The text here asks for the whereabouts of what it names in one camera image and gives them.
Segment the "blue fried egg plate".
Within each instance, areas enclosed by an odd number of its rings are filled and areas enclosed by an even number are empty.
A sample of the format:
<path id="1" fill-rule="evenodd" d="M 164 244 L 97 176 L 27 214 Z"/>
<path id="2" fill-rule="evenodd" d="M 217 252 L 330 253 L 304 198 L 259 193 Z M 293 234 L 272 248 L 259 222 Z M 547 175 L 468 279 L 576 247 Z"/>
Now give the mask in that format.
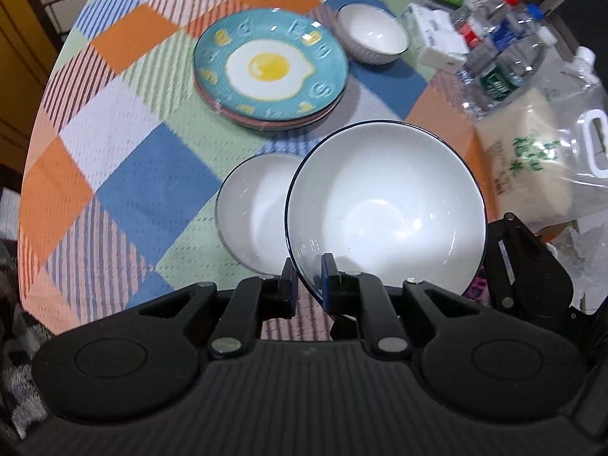
<path id="1" fill-rule="evenodd" d="M 251 119 L 311 116 L 344 92 L 349 77 L 332 32 L 281 8 L 241 10 L 210 25 L 193 68 L 215 103 Z"/>

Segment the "yellow wooden chair back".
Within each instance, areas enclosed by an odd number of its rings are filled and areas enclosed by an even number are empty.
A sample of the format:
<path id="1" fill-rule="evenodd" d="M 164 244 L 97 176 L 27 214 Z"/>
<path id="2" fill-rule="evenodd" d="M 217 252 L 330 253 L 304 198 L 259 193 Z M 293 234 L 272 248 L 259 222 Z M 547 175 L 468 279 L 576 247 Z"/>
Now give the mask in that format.
<path id="1" fill-rule="evenodd" d="M 1 164 L 22 173 L 62 42 L 40 0 L 1 0 L 0 11 Z"/>

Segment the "white ribbed bowl far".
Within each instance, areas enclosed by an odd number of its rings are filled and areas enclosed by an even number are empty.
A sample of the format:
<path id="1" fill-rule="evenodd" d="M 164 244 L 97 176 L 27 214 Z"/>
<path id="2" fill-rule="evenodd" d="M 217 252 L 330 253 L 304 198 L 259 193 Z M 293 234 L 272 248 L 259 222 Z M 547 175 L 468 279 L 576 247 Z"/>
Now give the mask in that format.
<path id="1" fill-rule="evenodd" d="M 352 59 L 368 65 L 388 65 L 410 47 L 400 21 L 380 7 L 350 3 L 336 13 L 334 32 Z"/>

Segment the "white bowl black rim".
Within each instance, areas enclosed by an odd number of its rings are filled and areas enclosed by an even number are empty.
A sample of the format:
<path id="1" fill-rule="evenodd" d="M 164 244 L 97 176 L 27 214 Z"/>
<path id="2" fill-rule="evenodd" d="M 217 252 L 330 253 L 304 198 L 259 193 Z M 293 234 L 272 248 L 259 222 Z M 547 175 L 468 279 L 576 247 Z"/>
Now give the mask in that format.
<path id="1" fill-rule="evenodd" d="M 357 122 L 315 145 L 284 210 L 291 261 L 317 298 L 326 253 L 341 272 L 462 295 L 481 266 L 487 223 L 464 160 L 434 134 L 395 120 Z"/>

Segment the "colourful patchwork tablecloth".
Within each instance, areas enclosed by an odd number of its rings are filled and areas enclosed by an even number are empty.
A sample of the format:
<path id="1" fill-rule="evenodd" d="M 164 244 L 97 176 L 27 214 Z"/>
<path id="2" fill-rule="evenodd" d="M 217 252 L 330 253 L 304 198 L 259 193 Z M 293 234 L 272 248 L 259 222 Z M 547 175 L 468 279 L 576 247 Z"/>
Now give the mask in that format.
<path id="1" fill-rule="evenodd" d="M 89 0 L 33 126 L 20 210 L 25 309 L 59 334 L 198 280 L 235 285 L 247 270 L 223 248 L 213 220 L 223 179 L 256 154 L 307 154 L 360 120 L 400 119 L 434 132 L 490 198 L 460 83 L 414 52 L 386 67 L 353 64 L 342 101 L 307 133 L 243 129 L 196 92 L 195 42 L 230 13 L 282 7 L 328 24 L 346 4 L 398 15 L 410 2 Z"/>

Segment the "white bowl on table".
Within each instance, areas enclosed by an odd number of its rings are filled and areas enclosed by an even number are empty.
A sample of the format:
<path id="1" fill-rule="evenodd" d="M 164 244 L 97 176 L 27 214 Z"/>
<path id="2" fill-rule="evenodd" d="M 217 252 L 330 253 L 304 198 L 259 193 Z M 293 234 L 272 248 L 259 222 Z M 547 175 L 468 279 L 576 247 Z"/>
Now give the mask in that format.
<path id="1" fill-rule="evenodd" d="M 261 154 L 234 168 L 220 187 L 214 219 L 223 246 L 249 270 L 278 275 L 288 258 L 284 208 L 301 163 L 294 154 Z"/>

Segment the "clear bottle blue cap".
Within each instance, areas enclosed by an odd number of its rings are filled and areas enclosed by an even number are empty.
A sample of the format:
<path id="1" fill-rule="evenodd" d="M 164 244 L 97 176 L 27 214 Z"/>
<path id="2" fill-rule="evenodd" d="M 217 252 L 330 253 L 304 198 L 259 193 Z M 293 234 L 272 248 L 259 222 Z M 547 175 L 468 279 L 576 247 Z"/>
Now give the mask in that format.
<path id="1" fill-rule="evenodd" d="M 517 38 L 502 52 L 491 44 L 470 49 L 465 69 L 467 84 L 488 108 L 504 102 L 536 73 L 546 55 L 541 34 L 543 14 L 533 5 L 512 4 L 509 22 Z"/>

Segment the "clear bottle red cap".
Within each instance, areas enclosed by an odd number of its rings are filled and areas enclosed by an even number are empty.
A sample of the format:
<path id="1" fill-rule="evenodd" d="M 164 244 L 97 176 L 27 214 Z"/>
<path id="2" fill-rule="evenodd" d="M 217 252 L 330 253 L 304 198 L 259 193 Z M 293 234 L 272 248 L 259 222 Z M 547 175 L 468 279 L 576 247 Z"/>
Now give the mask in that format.
<path id="1" fill-rule="evenodd" d="M 518 34 L 509 22 L 512 3 L 518 0 L 467 0 L 454 21 L 468 48 L 491 44 L 498 52 L 508 48 Z"/>

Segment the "pink bunny carrot plate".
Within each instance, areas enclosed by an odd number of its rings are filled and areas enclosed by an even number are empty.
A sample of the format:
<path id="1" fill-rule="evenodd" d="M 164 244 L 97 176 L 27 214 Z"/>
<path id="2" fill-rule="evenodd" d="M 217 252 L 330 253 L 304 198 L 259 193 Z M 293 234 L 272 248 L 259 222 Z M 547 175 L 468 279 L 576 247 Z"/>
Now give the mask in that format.
<path id="1" fill-rule="evenodd" d="M 230 110 L 227 107 L 223 107 L 215 103 L 210 94 L 204 91 L 201 81 L 198 80 L 198 78 L 193 77 L 193 83 L 195 84 L 196 91 L 201 99 L 215 113 L 225 117 L 226 119 L 230 119 L 232 122 L 236 122 L 236 124 L 239 126 L 264 132 L 293 130 L 307 127 L 315 122 L 319 122 L 333 112 L 344 96 L 344 93 L 341 93 L 329 106 L 323 108 L 317 113 L 313 113 L 311 116 L 301 117 L 301 119 L 251 119 L 244 114 L 237 113 L 236 111 Z"/>

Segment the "clear rice bag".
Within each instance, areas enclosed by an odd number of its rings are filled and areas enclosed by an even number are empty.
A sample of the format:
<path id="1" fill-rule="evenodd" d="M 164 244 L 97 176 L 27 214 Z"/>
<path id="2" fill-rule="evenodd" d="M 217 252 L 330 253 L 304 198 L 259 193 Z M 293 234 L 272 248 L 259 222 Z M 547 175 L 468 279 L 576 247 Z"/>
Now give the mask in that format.
<path id="1" fill-rule="evenodd" d="M 605 91 L 595 54 L 546 60 L 521 94 L 477 125 L 498 215 L 538 230 L 607 208 Z"/>

